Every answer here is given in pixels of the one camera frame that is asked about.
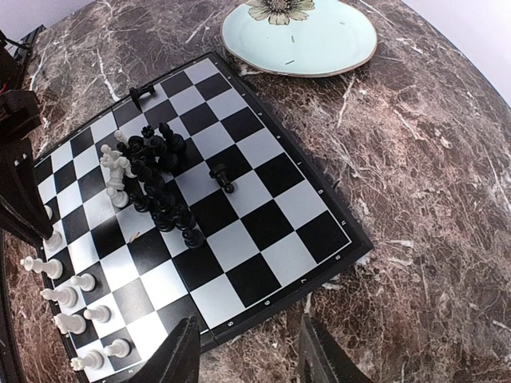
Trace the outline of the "black grey chessboard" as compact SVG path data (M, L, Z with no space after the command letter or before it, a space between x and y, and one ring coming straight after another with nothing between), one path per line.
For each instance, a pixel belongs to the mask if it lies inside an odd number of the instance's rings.
M70 317L110 311L62 340L98 352L82 382L124 382L174 326L198 321L203 350L243 333L365 255L371 242L282 125L216 53L124 99L35 167L61 244L47 287Z

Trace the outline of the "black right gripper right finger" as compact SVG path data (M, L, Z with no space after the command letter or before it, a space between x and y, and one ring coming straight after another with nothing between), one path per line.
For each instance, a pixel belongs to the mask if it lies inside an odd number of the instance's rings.
M299 327L299 382L371 383L326 327L304 314Z

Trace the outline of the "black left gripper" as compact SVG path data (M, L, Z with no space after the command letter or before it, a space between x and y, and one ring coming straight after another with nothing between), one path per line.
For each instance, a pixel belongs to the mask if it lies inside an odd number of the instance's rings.
M38 191L32 145L23 138L41 124L34 91L1 95L1 228L24 242L41 242L53 226Z

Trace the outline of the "white chess piece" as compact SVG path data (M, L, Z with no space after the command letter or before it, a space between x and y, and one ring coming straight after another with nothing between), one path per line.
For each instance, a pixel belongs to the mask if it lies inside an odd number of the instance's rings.
M53 320L61 334L82 334L86 329L85 319L79 314L57 314Z
M96 350L89 351L84 357L73 357L70 366L74 371L89 369L100 369L104 365L104 358Z
M51 279L58 279L63 273L62 263L57 259L44 262L41 259L34 259L31 256L27 256L21 259L20 263L27 271L34 271L37 274L45 272L47 277Z
M77 292L74 288L65 286L61 290L52 290L45 288L40 291L40 295L47 301L57 302L62 307L73 307L78 300Z

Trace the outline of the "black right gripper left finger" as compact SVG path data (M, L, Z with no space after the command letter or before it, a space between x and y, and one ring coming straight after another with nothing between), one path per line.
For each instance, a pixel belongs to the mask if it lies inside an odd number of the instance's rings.
M139 371L139 382L198 382L199 335L196 317L181 319Z

